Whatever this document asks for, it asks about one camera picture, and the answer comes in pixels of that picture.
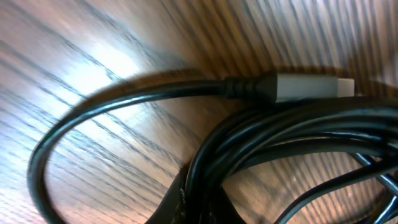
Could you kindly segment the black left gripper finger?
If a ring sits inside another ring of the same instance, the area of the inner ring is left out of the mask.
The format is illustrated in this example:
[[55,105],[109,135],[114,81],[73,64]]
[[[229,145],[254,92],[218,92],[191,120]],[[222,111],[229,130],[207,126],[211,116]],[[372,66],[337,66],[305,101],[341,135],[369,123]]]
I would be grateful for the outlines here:
[[[188,223],[186,219],[186,203],[183,188],[187,170],[181,170],[174,178],[161,203],[146,221],[146,224]],[[205,224],[245,224],[230,201],[224,188],[220,188],[215,198],[201,213],[198,223]]]

